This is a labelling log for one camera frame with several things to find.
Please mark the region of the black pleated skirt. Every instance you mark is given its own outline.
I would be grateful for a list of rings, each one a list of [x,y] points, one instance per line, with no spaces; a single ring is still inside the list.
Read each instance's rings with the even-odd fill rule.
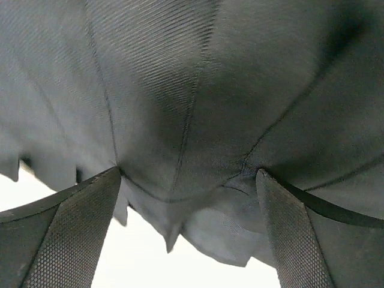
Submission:
[[[383,217],[382,1],[2,1],[1,173],[112,166],[172,248],[273,263],[256,174]]]

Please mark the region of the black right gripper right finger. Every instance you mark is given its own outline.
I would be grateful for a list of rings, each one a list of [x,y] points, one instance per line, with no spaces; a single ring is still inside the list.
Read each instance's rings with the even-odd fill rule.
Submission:
[[[383,220],[260,169],[259,204],[281,287],[383,287]]]

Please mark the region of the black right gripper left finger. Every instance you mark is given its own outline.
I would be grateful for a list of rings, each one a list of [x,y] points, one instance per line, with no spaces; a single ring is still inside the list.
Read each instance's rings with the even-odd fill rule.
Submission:
[[[1,212],[1,287],[91,287],[120,184],[113,167]]]

